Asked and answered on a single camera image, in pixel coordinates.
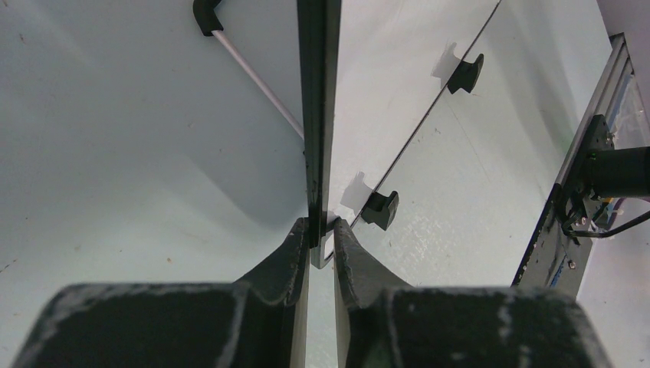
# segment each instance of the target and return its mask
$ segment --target white rod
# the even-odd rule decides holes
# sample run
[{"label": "white rod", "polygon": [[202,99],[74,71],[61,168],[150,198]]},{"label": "white rod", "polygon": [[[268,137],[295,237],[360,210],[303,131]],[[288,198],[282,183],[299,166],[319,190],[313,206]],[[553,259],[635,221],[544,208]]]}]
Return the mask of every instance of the white rod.
[{"label": "white rod", "polygon": [[287,122],[291,125],[291,127],[294,128],[296,133],[304,140],[304,131],[303,127],[300,125],[300,123],[297,122],[297,120],[294,118],[293,115],[289,112],[289,110],[282,104],[282,101],[280,101],[279,98],[273,93],[271,88],[266,84],[262,78],[255,73],[255,70],[253,70],[253,67],[244,59],[244,57],[239,54],[239,51],[237,48],[228,40],[228,38],[225,36],[223,31],[212,31],[212,35],[215,36],[216,39],[221,42],[225,49],[228,50],[230,55],[235,58],[237,63],[241,66],[242,69],[248,74],[249,77],[257,84],[258,87],[264,92],[266,97],[268,97],[269,100],[275,105],[278,111],[282,114],[284,119],[287,120]]}]

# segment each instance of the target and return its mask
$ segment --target black cylinder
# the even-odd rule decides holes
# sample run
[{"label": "black cylinder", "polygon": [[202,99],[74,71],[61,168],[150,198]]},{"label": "black cylinder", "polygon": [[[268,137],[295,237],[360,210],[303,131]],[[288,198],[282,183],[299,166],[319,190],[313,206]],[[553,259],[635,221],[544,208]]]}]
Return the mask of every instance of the black cylinder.
[{"label": "black cylinder", "polygon": [[585,169],[587,183],[603,198],[650,196],[650,147],[591,153]]}]

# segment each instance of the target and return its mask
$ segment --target black clip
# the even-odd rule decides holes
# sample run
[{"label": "black clip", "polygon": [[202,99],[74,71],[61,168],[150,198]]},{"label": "black clip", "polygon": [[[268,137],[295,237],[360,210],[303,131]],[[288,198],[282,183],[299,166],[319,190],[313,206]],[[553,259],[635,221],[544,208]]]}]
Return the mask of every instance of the black clip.
[{"label": "black clip", "polygon": [[471,93],[476,85],[476,81],[478,81],[478,76],[481,75],[482,68],[483,54],[479,54],[474,63],[461,61],[447,83],[449,92],[454,94],[457,90],[462,88],[466,90],[467,93]]},{"label": "black clip", "polygon": [[397,213],[399,195],[393,191],[388,197],[374,192],[361,211],[361,218],[369,224],[377,224],[384,231],[390,226]]}]

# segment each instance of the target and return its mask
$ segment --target thin white stick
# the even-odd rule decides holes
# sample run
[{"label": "thin white stick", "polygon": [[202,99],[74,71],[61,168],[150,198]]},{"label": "thin white stick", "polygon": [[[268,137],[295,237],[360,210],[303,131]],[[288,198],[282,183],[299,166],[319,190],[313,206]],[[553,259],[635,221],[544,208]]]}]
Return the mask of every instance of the thin white stick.
[{"label": "thin white stick", "polygon": [[262,78],[255,73],[255,70],[253,70],[253,67],[244,59],[241,54],[239,54],[239,51],[237,48],[228,40],[227,37],[225,37],[225,34],[223,31],[212,31],[212,35],[215,36],[216,39],[221,42],[225,49],[228,50],[230,55],[235,58],[237,63],[241,66],[242,69],[248,74],[249,77],[257,84],[258,87],[264,92],[266,97],[268,97],[269,100],[275,105],[278,111],[282,114],[284,119],[287,120],[287,122],[291,125],[291,127],[294,128],[296,133],[304,140],[304,131],[303,127],[300,125],[300,123],[297,122],[297,120],[294,118],[293,115],[289,112],[289,110],[282,104],[282,101],[280,101],[279,98],[273,93],[271,88],[266,84]]}]

